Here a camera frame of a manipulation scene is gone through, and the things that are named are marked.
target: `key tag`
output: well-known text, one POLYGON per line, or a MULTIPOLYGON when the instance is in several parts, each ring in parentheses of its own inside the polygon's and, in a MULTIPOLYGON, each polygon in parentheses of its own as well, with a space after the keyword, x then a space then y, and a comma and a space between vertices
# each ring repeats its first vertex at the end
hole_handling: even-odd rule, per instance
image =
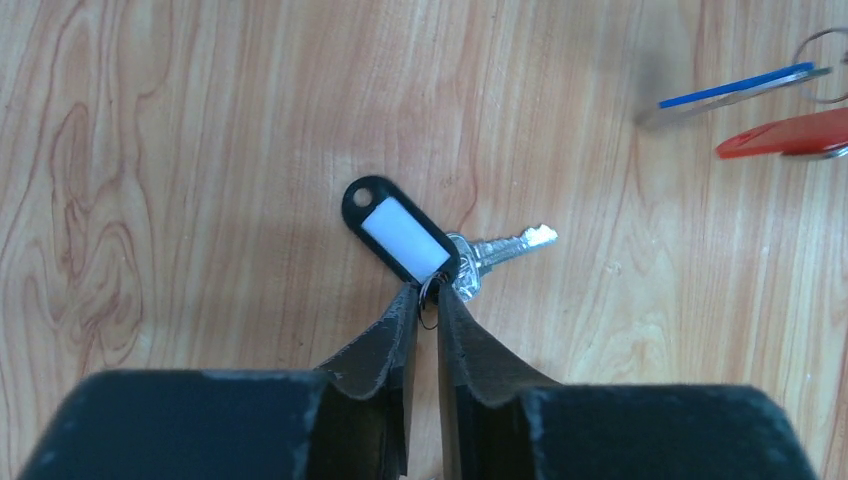
POLYGON ((760 125, 716 147, 718 157, 725 160, 770 153, 796 160, 848 155, 848 108, 760 125))
MULTIPOLYGON (((667 126, 720 107, 733 105, 765 93, 773 92, 780 88, 799 85, 827 75, 833 71, 832 68, 816 68, 813 62, 800 62, 800 57, 804 48, 810 42, 829 33, 848 34, 848 29, 832 28, 812 35, 801 44, 792 58, 792 65, 788 67, 780 68, 773 72, 758 75, 756 77, 728 83, 726 85, 720 85, 718 87, 708 88, 706 90, 700 90, 686 95, 681 95, 679 97, 670 98, 668 100, 663 100, 657 104, 656 110, 648 113, 647 115, 643 115, 640 119, 640 123, 643 126, 650 128, 667 126), (724 96, 711 102, 696 106, 689 106, 690 104, 701 100, 719 97, 721 95, 724 96)), ((804 98, 817 103, 835 103, 848 99, 848 94, 835 99, 818 99, 813 97, 807 89, 803 90, 802 95, 804 98)))
POLYGON ((367 176, 351 183, 342 197, 342 218, 401 280, 427 286, 424 295, 456 278, 456 246, 390 180, 367 176))

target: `wooden table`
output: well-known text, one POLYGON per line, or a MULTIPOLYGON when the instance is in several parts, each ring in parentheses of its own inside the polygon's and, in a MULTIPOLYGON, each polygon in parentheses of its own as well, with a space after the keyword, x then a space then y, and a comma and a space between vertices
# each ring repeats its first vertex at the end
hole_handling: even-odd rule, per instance
MULTIPOLYGON (((787 90, 633 122, 846 18, 839 0, 0 2, 0 474, 91 372, 308 368, 362 331, 399 281, 339 205, 376 173, 471 238, 559 231, 469 304, 546 374, 754 384, 848 478, 848 163, 712 153, 815 107, 787 90)), ((435 338, 416 479, 440 472, 435 338)))

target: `key ring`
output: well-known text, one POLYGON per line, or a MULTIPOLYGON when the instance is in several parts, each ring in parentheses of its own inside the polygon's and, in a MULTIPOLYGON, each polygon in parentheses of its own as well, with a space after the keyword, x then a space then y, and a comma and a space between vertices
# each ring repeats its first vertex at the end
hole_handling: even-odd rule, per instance
POLYGON ((448 285, 448 288, 451 288, 448 283, 448 276, 444 272, 436 271, 421 285, 421 289, 418 291, 418 322, 424 327, 424 330, 433 330, 439 326, 439 322, 436 321, 434 325, 427 325, 424 323, 424 317, 421 315, 421 312, 424 311, 424 307, 427 305, 427 299, 432 295, 431 289, 433 287, 440 288, 448 285))
POLYGON ((832 158, 842 158, 848 157, 848 146, 838 147, 833 150, 829 150, 827 152, 817 153, 817 154, 801 154, 795 155, 791 153, 784 153, 781 155, 783 158, 788 160, 796 160, 796 161, 805 161, 805 162, 814 162, 816 160, 830 160, 832 158))
MULTIPOLYGON (((825 35, 831 34, 831 33, 841 33, 845 36, 848 36, 848 28, 847 27, 828 28, 827 30, 822 30, 821 32, 818 32, 816 34, 811 35, 809 38, 804 40, 804 43, 802 43, 801 46, 798 47, 798 50, 795 51, 795 55, 792 56, 792 63, 797 64, 799 62, 799 60, 801 58, 801 54, 804 52, 804 49, 807 48, 807 45, 809 45, 810 42, 812 42, 814 40, 818 40, 819 38, 821 38, 825 35)), ((845 56, 842 57, 842 64, 848 65, 848 52, 845 52, 845 56)), ((812 92, 812 90, 810 90, 807 87, 801 88, 801 95, 803 95, 803 97, 807 100, 811 100, 813 102, 821 103, 821 104, 825 104, 825 105, 832 104, 832 103, 839 103, 839 102, 843 102, 845 100, 848 100, 848 92, 846 92, 841 97, 837 97, 837 98, 818 98, 812 92)))

